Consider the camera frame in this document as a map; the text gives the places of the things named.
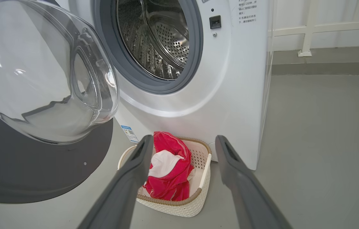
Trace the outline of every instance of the white garment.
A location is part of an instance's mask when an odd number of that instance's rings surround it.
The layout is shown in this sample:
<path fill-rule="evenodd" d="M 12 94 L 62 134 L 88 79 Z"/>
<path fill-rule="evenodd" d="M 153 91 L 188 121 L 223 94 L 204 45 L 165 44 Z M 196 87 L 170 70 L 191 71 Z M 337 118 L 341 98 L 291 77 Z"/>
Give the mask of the white garment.
<path fill-rule="evenodd" d="M 184 158 L 179 155 L 173 155 L 168 150 L 162 150 L 154 154 L 151 158 L 153 168 L 149 170 L 148 176 L 155 178 L 165 177 L 173 170 L 180 159 Z"/>

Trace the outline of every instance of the white plastic basket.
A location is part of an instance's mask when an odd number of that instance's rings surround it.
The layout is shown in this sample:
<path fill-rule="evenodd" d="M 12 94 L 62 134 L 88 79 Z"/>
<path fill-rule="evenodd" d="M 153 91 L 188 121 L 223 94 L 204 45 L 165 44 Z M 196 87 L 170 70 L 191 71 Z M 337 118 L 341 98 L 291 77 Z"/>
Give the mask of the white plastic basket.
<path fill-rule="evenodd" d="M 191 139 L 185 137 L 177 137 L 181 139 L 189 148 L 192 154 L 191 163 L 194 166 L 195 176 L 189 181 L 190 183 L 190 197 L 183 201 L 168 201 L 154 199 L 142 195 L 143 187 L 141 187 L 137 194 L 137 201 L 150 207 L 154 210 L 171 214 L 174 216 L 193 217 L 196 216 L 204 206 L 204 202 L 209 189 L 210 183 L 210 161 L 212 152 L 209 146 L 198 139 Z M 120 169 L 122 164 L 128 158 L 135 146 L 128 148 L 120 157 L 117 169 Z"/>

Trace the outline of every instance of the white railing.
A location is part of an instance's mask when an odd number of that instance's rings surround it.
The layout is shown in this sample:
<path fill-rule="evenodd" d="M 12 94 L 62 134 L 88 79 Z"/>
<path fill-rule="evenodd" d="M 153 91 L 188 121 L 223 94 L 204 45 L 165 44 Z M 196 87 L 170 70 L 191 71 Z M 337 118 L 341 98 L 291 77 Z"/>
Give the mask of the white railing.
<path fill-rule="evenodd" d="M 310 46 L 312 42 L 313 34 L 316 32 L 334 32 L 334 31 L 346 31 L 346 30 L 358 30 L 359 29 L 359 0 L 356 2 L 353 21 L 351 22 L 336 22 L 327 24 L 316 24 L 316 17 L 318 15 L 318 3 L 319 0 L 311 0 L 310 6 L 307 12 L 307 20 L 305 26 L 298 26 L 293 28 L 281 28 L 273 31 L 273 36 L 286 36 L 295 34 L 304 34 L 303 47 L 298 52 L 299 57 L 312 56 Z"/>

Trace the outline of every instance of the white wall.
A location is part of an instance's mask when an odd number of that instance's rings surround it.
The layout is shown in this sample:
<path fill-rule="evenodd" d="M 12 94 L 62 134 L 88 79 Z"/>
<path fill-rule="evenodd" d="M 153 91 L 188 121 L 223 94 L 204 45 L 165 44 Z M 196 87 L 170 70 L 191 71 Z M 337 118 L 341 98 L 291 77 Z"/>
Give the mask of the white wall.
<path fill-rule="evenodd" d="M 274 29 L 305 26 L 311 0 L 277 0 Z M 316 25 L 359 21 L 359 0 L 319 0 Z M 300 50 L 304 34 L 277 36 L 273 50 Z M 359 46 L 359 30 L 314 33 L 310 48 Z"/>

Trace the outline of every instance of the stainless steel drum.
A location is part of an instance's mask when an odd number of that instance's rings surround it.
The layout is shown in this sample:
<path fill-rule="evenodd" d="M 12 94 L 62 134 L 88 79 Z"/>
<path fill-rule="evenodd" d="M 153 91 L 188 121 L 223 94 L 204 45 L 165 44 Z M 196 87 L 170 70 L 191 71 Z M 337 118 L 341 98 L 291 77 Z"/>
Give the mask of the stainless steel drum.
<path fill-rule="evenodd" d="M 190 48 L 178 0 L 118 0 L 117 20 L 124 45 L 137 64 L 153 77 L 178 78 Z"/>

